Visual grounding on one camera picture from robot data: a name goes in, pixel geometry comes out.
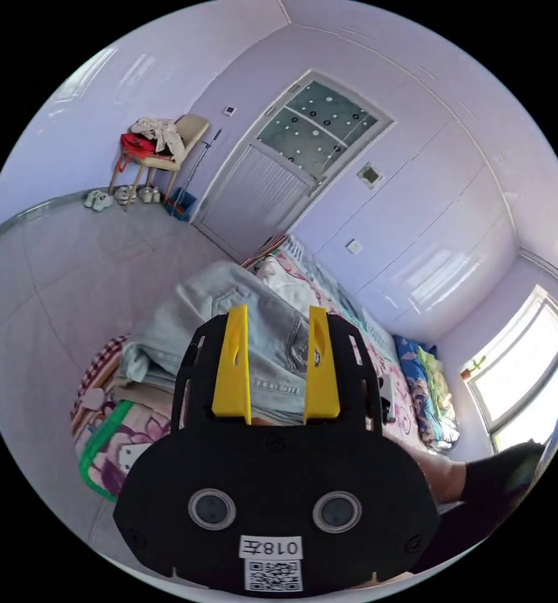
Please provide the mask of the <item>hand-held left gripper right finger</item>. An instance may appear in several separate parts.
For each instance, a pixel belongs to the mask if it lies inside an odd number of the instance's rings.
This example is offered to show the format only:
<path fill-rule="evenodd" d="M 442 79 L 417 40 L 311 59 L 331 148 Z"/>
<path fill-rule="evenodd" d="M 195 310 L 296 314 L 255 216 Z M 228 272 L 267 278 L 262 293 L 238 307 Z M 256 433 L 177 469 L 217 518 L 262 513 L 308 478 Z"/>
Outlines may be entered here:
<path fill-rule="evenodd" d="M 324 308 L 310 307 L 304 420 L 334 420 L 339 414 L 340 400 L 328 314 Z"/>

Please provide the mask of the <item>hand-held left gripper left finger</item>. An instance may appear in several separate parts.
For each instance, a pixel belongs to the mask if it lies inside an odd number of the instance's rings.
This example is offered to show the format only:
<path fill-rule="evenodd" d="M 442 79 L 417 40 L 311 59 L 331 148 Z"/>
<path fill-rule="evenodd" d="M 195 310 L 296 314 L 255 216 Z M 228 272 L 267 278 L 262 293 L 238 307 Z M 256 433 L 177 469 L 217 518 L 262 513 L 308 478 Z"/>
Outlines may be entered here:
<path fill-rule="evenodd" d="M 228 311 L 212 402 L 217 418 L 252 422 L 247 307 Z"/>

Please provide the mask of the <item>person's left hand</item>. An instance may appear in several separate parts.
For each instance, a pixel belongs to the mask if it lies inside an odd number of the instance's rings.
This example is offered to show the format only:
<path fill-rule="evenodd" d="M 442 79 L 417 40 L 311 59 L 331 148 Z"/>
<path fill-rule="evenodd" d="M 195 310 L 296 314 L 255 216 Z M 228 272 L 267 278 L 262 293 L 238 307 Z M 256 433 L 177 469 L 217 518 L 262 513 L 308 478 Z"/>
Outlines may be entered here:
<path fill-rule="evenodd" d="M 417 464 L 438 504 L 452 504 L 463 500 L 467 475 L 465 462 L 423 453 L 418 455 Z"/>

